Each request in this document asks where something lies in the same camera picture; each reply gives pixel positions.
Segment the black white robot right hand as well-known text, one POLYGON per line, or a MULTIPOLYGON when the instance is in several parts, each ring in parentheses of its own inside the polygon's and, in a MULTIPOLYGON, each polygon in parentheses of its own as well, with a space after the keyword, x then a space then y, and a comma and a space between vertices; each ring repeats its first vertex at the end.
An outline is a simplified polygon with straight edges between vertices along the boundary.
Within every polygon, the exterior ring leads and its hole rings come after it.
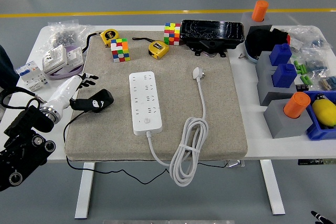
POLYGON ((315 224, 334 224, 331 220, 327 219, 326 217, 320 215, 315 211, 311 211, 311 214, 317 219, 315 224))

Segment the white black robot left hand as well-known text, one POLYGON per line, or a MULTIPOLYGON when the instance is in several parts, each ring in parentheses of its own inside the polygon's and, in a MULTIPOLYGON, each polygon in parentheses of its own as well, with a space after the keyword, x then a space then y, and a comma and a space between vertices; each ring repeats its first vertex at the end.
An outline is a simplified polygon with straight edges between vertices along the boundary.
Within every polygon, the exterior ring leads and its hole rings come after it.
POLYGON ((79 88, 95 85, 99 77, 90 73, 77 74, 62 83, 43 106, 61 114, 70 105, 70 99, 79 88))

